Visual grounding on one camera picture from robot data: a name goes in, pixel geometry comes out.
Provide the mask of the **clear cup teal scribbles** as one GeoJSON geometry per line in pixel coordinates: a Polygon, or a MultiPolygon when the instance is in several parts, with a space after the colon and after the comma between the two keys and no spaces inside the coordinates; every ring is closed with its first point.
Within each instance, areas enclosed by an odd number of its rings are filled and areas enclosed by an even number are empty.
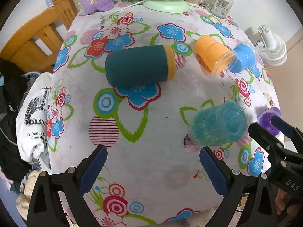
{"type": "Polygon", "coordinates": [[[191,135],[201,147],[219,146],[241,140],[247,129],[242,107],[233,101],[202,109],[194,116],[191,135]]]}

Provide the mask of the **purple plastic cup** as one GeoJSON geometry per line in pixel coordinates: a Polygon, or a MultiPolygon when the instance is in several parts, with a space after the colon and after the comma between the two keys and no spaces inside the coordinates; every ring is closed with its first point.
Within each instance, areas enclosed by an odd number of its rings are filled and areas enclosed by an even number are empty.
{"type": "Polygon", "coordinates": [[[271,118],[273,116],[278,116],[281,118],[281,110],[277,107],[272,107],[269,110],[264,111],[258,119],[258,123],[269,133],[277,136],[280,131],[271,124],[271,118]]]}

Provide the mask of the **blue plastic cup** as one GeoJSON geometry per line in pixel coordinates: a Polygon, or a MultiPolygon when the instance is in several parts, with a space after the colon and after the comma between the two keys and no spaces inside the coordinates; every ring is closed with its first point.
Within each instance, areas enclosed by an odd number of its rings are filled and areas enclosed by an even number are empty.
{"type": "Polygon", "coordinates": [[[234,55],[228,65],[232,73],[240,73],[243,70],[256,65],[255,50],[246,43],[239,43],[233,50],[234,55]]]}

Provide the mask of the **orange plastic cup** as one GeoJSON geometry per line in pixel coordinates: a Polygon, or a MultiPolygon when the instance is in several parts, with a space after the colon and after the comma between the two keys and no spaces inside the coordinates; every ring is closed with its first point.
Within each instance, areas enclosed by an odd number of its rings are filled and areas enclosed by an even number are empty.
{"type": "Polygon", "coordinates": [[[206,75],[214,77],[234,66],[236,54],[209,35],[201,36],[194,46],[198,62],[206,75]]]}

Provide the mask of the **dark teal cup yellow rim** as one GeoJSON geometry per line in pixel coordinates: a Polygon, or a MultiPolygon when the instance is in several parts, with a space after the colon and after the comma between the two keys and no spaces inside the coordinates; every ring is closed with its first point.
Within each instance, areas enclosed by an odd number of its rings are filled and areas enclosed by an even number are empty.
{"type": "Polygon", "coordinates": [[[112,87],[132,87],[175,78],[177,60],[168,45],[123,49],[108,54],[105,72],[112,87]]]}

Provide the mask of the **dark clothes pile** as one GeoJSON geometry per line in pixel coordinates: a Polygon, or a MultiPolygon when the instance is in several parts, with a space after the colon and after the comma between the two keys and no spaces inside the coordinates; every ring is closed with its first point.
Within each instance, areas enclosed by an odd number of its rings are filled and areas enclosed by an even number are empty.
{"type": "Polygon", "coordinates": [[[1,118],[1,173],[19,191],[26,176],[33,170],[32,164],[20,157],[16,140],[16,118],[33,82],[39,72],[24,73],[17,65],[1,61],[1,103],[6,106],[6,115],[1,118]]]}

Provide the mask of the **white small fan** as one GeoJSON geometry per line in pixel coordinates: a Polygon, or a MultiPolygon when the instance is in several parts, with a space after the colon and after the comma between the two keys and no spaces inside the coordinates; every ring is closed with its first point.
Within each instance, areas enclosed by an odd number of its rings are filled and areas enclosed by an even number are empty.
{"type": "Polygon", "coordinates": [[[260,40],[255,48],[262,61],[269,66],[281,66],[288,57],[284,40],[273,33],[267,25],[258,27],[260,40]]]}

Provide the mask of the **white printed t-shirt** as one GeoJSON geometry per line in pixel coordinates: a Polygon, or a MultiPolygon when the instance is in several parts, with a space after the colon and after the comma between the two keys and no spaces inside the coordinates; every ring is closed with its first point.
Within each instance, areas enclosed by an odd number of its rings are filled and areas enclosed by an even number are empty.
{"type": "Polygon", "coordinates": [[[51,79],[52,74],[45,72],[33,82],[16,118],[21,159],[26,162],[36,159],[46,170],[51,170],[46,131],[51,79]]]}

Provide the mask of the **floral tablecloth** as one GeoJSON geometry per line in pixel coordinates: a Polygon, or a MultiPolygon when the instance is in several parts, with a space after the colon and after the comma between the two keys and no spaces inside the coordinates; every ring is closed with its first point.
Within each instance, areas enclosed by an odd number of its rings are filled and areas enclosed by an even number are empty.
{"type": "Polygon", "coordinates": [[[153,11],[121,0],[115,14],[79,13],[58,53],[49,97],[47,137],[51,171],[64,172],[105,145],[108,159],[84,196],[102,226],[142,226],[188,218],[218,205],[190,135],[195,114],[228,101],[248,123],[279,107],[261,59],[239,74],[204,74],[195,41],[209,35],[228,48],[249,43],[231,17],[219,19],[199,4],[187,12],[153,11]],[[108,54],[167,45],[176,77],[142,87],[113,88],[108,54]]]}

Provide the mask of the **wooden chair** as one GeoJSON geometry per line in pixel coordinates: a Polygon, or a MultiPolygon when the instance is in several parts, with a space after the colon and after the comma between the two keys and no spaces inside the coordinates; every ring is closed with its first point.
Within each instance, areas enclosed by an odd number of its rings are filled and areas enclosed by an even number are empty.
{"type": "Polygon", "coordinates": [[[73,0],[51,0],[52,7],[26,22],[8,40],[1,59],[14,63],[25,72],[52,72],[63,38],[55,29],[56,21],[69,30],[77,15],[73,0]]]}

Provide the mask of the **glass mason jar mug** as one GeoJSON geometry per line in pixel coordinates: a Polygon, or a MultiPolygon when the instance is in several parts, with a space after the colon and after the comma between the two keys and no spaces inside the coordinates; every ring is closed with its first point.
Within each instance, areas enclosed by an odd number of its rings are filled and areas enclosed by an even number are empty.
{"type": "Polygon", "coordinates": [[[234,0],[205,0],[211,14],[218,18],[224,19],[228,15],[234,0]]]}

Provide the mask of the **green desk fan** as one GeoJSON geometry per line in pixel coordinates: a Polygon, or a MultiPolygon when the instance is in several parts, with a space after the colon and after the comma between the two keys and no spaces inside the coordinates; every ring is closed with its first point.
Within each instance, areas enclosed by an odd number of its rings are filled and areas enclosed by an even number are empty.
{"type": "Polygon", "coordinates": [[[184,0],[143,0],[142,5],[166,13],[183,13],[189,10],[189,5],[184,0]]]}

